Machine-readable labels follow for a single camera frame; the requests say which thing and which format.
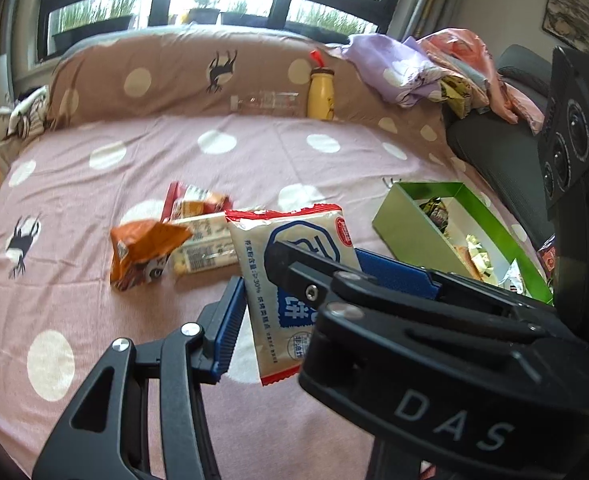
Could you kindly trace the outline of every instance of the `white wall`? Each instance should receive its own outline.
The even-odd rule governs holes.
[[[452,26],[468,28],[498,58],[511,44],[529,48],[551,60],[560,42],[542,29],[547,0],[462,0]]]

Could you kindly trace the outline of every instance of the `red snack bag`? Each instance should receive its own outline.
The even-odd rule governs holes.
[[[232,202],[228,195],[175,181],[168,188],[161,221],[219,213],[230,208]]]

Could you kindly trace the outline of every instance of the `snack packet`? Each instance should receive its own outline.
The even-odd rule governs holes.
[[[237,253],[230,238],[225,212],[184,218],[172,223],[186,226],[193,233],[170,256],[176,276],[237,263]]]
[[[170,253],[191,236],[192,231],[187,227],[156,220],[112,228],[111,285],[124,291],[161,278]]]
[[[488,251],[483,248],[481,242],[475,235],[467,235],[465,240],[468,242],[468,252],[470,258],[475,264],[476,269],[479,271],[481,279],[485,283],[491,285],[498,285],[497,276],[494,274],[494,268],[492,267],[491,258]]]
[[[439,197],[434,197],[423,203],[419,208],[430,218],[441,234],[446,234],[448,227],[448,209]]]
[[[526,282],[524,282],[523,276],[521,275],[521,270],[519,269],[519,264],[516,260],[512,260],[506,275],[503,277],[503,280],[499,282],[499,286],[501,288],[505,288],[506,290],[516,292],[517,294],[524,294],[529,298],[531,297],[526,290]]]
[[[175,181],[168,188],[161,221],[218,213],[231,207],[228,195]]]
[[[284,240],[354,269],[361,267],[338,205],[316,204],[290,213],[229,210],[226,219],[246,282],[258,370],[265,386],[297,373],[317,314],[268,280],[266,248]]]

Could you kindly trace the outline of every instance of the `blue gripper pad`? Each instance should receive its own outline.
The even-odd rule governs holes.
[[[425,270],[365,249],[355,251],[361,270],[376,277],[379,285],[428,300],[437,297],[439,287],[432,283]]]

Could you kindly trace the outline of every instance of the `open cardboard box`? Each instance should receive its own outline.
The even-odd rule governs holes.
[[[436,196],[448,209],[449,240],[419,208],[420,203]],[[532,297],[552,301],[553,295],[535,264],[461,182],[396,182],[383,200],[373,228],[399,261],[468,277],[472,277],[470,271],[453,246],[466,246],[466,235],[475,235],[488,251],[498,280],[517,260]]]

